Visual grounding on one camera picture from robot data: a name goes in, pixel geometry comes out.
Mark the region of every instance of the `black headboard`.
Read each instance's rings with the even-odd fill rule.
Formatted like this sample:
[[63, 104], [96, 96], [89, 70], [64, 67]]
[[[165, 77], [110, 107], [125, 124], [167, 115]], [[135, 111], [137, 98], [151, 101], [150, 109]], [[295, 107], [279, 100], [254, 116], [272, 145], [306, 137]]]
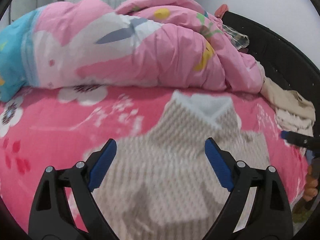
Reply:
[[318, 120], [314, 135], [320, 135], [320, 70], [293, 44], [245, 17], [226, 12], [223, 23], [249, 36], [249, 54], [260, 61], [271, 78], [286, 90], [296, 90], [311, 101]]

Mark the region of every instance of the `plaid cloth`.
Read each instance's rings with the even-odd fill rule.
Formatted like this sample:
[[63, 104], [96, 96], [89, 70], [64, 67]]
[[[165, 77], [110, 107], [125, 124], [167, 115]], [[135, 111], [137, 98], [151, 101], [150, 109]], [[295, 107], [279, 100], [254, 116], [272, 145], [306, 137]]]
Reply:
[[237, 32], [235, 29], [223, 25], [223, 29], [231, 36], [231, 43], [236, 49], [246, 48], [249, 45], [249, 37]]

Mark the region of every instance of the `flower center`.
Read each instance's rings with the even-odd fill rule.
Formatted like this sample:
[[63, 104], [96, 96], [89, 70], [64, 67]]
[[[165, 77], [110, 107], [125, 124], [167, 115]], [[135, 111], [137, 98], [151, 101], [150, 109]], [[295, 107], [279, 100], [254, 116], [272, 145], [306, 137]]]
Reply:
[[101, 85], [82, 85], [82, 86], [75, 86], [73, 89], [79, 93], [86, 93], [96, 90], [97, 88], [101, 87]]
[[4, 113], [4, 116], [2, 118], [2, 124], [8, 124], [10, 120], [14, 117], [16, 110], [17, 110], [17, 104], [12, 103]]

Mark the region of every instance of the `metal screw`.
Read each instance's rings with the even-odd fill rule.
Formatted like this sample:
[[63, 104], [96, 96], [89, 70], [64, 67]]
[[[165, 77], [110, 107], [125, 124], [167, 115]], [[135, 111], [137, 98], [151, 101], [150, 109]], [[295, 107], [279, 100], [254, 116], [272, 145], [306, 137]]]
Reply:
[[48, 166], [48, 167], [45, 168], [45, 172], [49, 173], [51, 171], [53, 171], [53, 167], [52, 166]]
[[76, 167], [77, 167], [78, 169], [83, 168], [83, 167], [84, 167], [84, 162], [77, 162]]
[[237, 162], [238, 167], [243, 168], [245, 167], [245, 163], [243, 161], [238, 161]]
[[276, 172], [276, 168], [274, 166], [269, 166], [268, 170], [270, 172]]

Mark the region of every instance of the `gray ear print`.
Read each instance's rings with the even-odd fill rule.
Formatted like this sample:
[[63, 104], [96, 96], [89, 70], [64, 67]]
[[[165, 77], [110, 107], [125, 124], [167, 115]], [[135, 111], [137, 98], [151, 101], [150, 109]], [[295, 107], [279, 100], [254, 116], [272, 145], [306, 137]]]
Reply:
[[130, 20], [130, 25], [128, 28], [122, 28], [120, 30], [113, 31], [103, 36], [101, 39], [97, 40], [95, 44], [106, 44], [115, 41], [121, 41], [127, 38], [130, 38], [135, 34], [135, 27], [140, 24], [147, 22], [145, 18], [133, 18]]

